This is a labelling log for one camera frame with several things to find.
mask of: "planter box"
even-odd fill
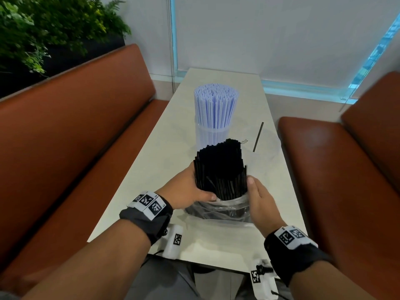
[[[0,99],[125,45],[122,37],[109,35],[108,39],[109,41],[104,43],[83,40],[83,45],[88,51],[86,55],[70,51],[64,46],[50,46],[48,53],[51,58],[44,59],[44,75],[30,73],[20,61],[0,59],[1,64],[6,67],[0,68]]]

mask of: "table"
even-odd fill
[[[126,208],[137,194],[143,190],[157,190],[193,161],[196,155],[193,91],[197,86],[206,83],[222,83],[239,91],[240,96],[229,136],[245,142],[242,149],[251,163],[248,165],[248,173],[256,176],[268,188],[283,219],[306,232],[279,144],[273,148],[276,150],[276,156],[272,159],[269,156],[271,136],[277,137],[277,134],[260,78],[253,74],[191,68],[108,204],[88,242],[117,221],[119,212]],[[253,153],[262,122],[263,128]],[[215,225],[207,220],[188,216],[182,210],[174,211],[171,223],[184,227],[180,260],[247,273],[254,258],[267,258],[263,246],[264,238],[252,224]],[[156,243],[149,253],[154,254],[157,249]]]

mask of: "wristband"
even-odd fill
[[[146,191],[120,212],[120,219],[129,220],[142,229],[153,245],[163,236],[173,211],[172,206],[163,197]]]
[[[264,242],[276,274],[289,286],[293,275],[309,268],[316,261],[332,263],[331,257],[318,244],[295,226],[281,227],[270,233]]]

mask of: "brown leather bench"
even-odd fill
[[[382,78],[342,122],[279,120],[298,197],[336,266],[377,299],[398,299],[400,73]]]
[[[129,45],[0,102],[0,289],[85,246],[167,101]]]

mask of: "green plant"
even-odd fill
[[[46,47],[33,36],[34,22],[27,15],[6,0],[0,0],[0,58],[22,61],[30,71],[44,73],[43,57]]]
[[[13,40],[9,44],[0,43],[0,57],[20,59],[33,71],[44,72],[41,64],[47,55],[46,47],[50,45],[65,45],[85,54],[87,50],[82,39],[104,42],[107,34],[131,34],[130,28],[117,14],[119,4],[123,3],[120,0],[113,0],[106,5],[100,0],[7,2],[12,8],[4,9],[4,14],[0,13],[0,25],[6,28],[5,24],[13,24],[13,28],[7,30],[6,34],[13,37]],[[0,38],[3,38],[2,31],[0,29]]]

